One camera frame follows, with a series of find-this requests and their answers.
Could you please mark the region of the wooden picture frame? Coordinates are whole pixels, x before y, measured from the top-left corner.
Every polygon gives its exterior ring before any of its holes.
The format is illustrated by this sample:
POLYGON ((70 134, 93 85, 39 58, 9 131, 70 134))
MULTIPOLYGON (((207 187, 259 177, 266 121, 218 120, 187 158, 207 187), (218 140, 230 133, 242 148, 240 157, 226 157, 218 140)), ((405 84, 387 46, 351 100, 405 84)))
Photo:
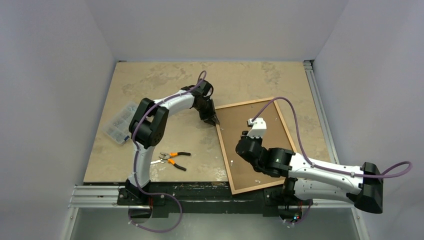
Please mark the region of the wooden picture frame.
POLYGON ((282 185, 284 150, 297 152, 280 107, 271 98, 215 108, 225 169, 233 195, 282 185))

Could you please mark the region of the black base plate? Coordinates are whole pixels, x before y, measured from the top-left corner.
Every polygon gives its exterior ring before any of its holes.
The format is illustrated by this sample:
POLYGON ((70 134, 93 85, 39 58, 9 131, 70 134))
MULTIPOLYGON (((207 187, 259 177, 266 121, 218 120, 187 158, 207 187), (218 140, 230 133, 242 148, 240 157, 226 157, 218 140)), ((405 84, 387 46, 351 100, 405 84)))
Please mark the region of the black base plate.
POLYGON ((130 208, 133 218, 167 218, 184 214, 256 214, 299 219, 310 205, 282 185, 232 194, 230 184, 218 182, 149 182, 140 191, 126 182, 118 189, 117 205, 130 208))

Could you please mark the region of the clear plastic organizer box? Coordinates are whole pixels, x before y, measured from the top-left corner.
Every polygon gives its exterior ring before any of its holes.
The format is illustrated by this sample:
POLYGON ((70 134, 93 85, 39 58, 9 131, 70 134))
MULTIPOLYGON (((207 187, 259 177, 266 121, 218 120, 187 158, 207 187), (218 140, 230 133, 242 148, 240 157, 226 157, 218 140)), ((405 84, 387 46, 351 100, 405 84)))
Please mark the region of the clear plastic organizer box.
POLYGON ((118 145, 125 144, 130 139, 129 125, 138 105, 128 102, 113 118, 105 123, 101 130, 118 145))

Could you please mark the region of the aluminium rail frame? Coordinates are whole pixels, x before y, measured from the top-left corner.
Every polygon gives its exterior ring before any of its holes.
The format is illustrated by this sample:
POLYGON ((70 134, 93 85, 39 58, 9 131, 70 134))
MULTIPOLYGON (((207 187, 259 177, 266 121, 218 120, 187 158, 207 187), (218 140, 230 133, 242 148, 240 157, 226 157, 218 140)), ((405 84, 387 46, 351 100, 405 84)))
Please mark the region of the aluminium rail frame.
MULTIPOLYGON (((189 75, 206 70, 215 87, 217 105, 285 95, 302 125, 301 140, 316 158, 339 161, 310 61, 119 61, 114 69, 100 121, 105 123, 122 104, 146 96, 161 98, 189 82, 189 75)), ((96 134, 88 161, 82 204, 73 202, 63 240, 367 240, 363 216, 346 204, 318 200, 306 219, 288 228, 274 217, 258 214, 183 215, 178 227, 166 233, 139 229, 128 222, 127 209, 110 197, 129 168, 117 155, 131 149, 109 143, 96 134)))

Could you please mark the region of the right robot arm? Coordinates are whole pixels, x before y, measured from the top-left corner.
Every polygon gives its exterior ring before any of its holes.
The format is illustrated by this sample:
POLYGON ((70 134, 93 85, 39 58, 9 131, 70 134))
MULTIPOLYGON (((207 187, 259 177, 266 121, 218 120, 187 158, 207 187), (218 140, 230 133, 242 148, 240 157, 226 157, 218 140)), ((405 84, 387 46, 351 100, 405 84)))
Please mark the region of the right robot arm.
POLYGON ((265 148, 262 142, 262 137, 251 137, 243 131, 235 151, 254 171, 285 178, 280 191, 284 202, 328 199, 351 203, 367 213, 383 212, 384 181, 374 163, 339 165, 281 147, 265 148))

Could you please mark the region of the small silver wrench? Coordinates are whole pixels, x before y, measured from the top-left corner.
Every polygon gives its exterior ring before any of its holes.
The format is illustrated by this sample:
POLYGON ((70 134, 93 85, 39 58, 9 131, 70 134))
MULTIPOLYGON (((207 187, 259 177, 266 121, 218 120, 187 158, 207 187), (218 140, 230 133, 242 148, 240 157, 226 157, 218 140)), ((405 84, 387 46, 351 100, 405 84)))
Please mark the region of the small silver wrench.
POLYGON ((164 160, 164 159, 158 159, 158 160, 152 161, 150 164, 151 165, 159 164, 159 163, 164 164, 165 162, 166 162, 166 160, 164 160))

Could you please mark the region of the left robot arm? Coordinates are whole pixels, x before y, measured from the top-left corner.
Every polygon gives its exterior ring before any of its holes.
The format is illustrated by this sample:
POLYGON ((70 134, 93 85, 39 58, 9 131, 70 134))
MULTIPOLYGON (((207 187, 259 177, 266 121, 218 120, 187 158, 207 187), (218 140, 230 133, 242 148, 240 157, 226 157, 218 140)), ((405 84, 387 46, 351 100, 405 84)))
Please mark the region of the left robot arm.
POLYGON ((146 203, 150 182, 150 166, 155 147, 164 137, 168 117, 195 109, 206 124, 216 126, 218 120, 212 94, 214 87, 204 79, 196 85, 185 86, 173 95, 161 99, 143 98, 129 124, 128 130, 134 147, 133 171, 125 183, 129 197, 138 205, 146 203))

